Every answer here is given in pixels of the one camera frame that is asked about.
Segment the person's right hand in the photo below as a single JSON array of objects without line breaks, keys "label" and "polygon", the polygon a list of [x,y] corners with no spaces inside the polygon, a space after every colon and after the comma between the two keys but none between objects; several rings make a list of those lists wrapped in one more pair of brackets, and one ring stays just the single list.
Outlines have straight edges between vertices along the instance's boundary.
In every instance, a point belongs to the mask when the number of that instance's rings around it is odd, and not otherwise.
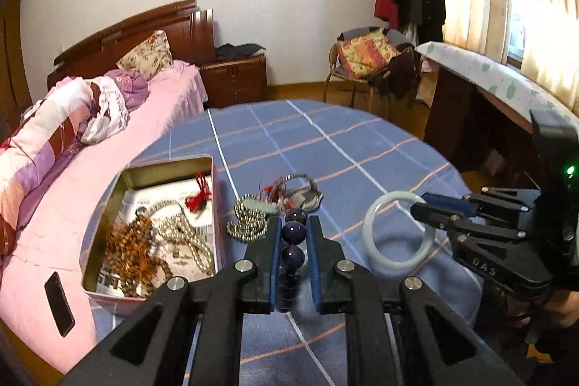
[{"label": "person's right hand", "polygon": [[579,318],[579,293],[576,291],[555,291],[543,304],[544,321],[559,327],[571,327]]}]

